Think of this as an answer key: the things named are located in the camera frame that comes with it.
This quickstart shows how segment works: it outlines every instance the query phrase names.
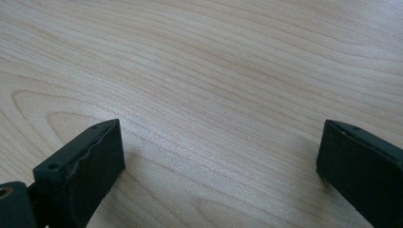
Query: light wood surface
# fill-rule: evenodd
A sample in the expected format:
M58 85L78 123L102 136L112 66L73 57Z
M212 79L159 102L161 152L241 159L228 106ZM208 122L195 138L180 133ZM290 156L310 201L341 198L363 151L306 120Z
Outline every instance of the light wood surface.
M119 118L88 227L371 227L317 176L326 119L403 147L401 1L0 2L0 181Z

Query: black plastic part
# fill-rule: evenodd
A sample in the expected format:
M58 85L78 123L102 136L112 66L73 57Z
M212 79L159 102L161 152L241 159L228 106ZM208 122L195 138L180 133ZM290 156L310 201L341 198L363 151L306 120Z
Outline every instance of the black plastic part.
M0 184L0 227L36 228L24 183L16 181Z
M374 227L403 227L403 150L356 126L326 121L317 172Z
M0 228L81 228L125 168L119 120L84 131L33 170L29 188L0 184Z
M124 168L119 120L93 125L35 167L35 191L52 213L49 227L86 227Z

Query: screw hole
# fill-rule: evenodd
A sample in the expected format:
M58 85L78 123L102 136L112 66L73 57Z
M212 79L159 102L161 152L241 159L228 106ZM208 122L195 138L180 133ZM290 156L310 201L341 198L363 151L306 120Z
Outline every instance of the screw hole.
M12 192L11 187L0 188L0 200L6 198L9 194L11 194L11 192Z
M50 165L48 165L48 169L57 169L60 167L59 163L52 163Z

